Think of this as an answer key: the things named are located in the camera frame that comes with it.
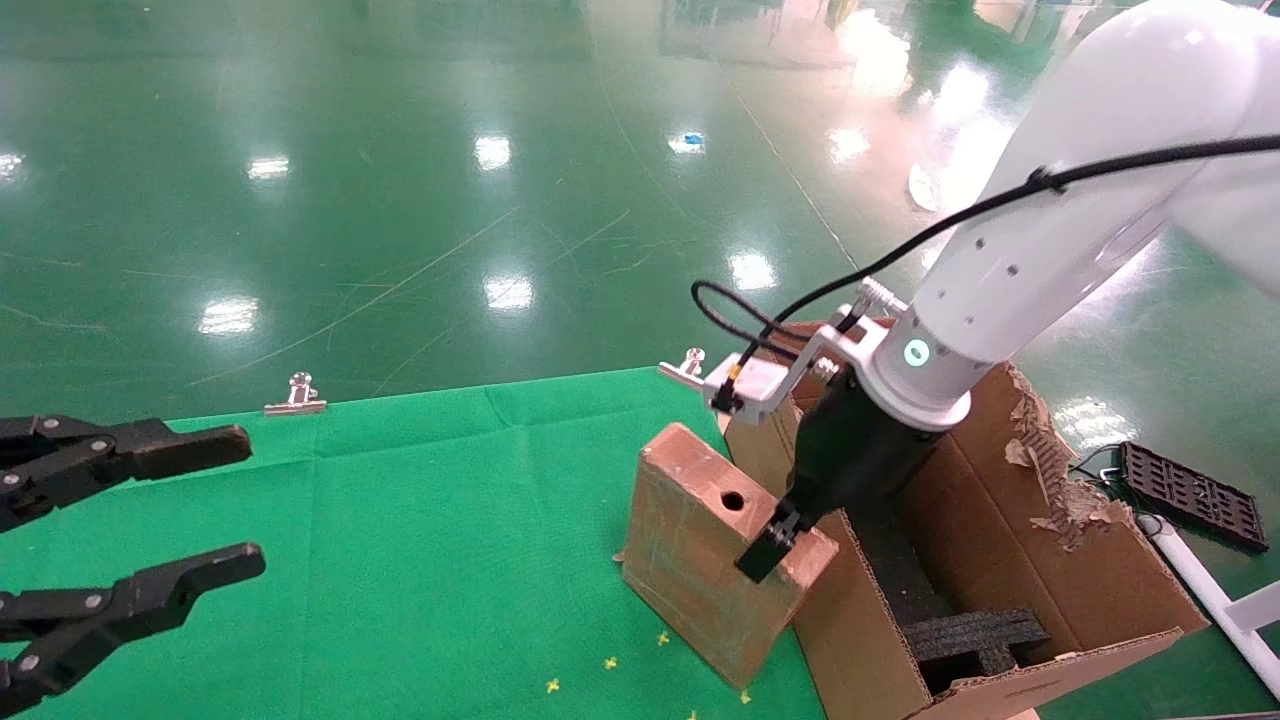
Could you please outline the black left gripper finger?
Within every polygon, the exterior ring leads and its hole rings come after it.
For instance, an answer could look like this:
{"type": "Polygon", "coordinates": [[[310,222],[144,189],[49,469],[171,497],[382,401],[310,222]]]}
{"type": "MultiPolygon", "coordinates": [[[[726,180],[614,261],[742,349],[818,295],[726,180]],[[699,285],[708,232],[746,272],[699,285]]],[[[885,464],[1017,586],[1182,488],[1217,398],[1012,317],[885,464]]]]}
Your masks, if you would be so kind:
{"type": "Polygon", "coordinates": [[[179,433],[148,418],[99,425],[65,415],[1,420],[1,530],[37,521],[127,480],[157,480],[243,462],[238,425],[179,433]]]}
{"type": "Polygon", "coordinates": [[[1,641],[24,643],[1,662],[1,712],[64,694],[122,646],[182,626],[197,600],[265,573],[256,543],[141,569],[109,587],[1,594],[1,641]]]}

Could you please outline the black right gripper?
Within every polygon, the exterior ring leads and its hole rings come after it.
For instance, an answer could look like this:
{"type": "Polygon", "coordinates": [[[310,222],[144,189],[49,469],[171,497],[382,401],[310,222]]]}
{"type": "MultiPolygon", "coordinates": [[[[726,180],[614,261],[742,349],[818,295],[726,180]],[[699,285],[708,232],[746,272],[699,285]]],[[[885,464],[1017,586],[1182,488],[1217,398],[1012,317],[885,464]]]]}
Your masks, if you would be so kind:
{"type": "Polygon", "coordinates": [[[942,437],[891,416],[854,375],[836,375],[803,413],[785,503],[739,556],[737,569],[763,583],[822,518],[900,489],[942,437]]]}

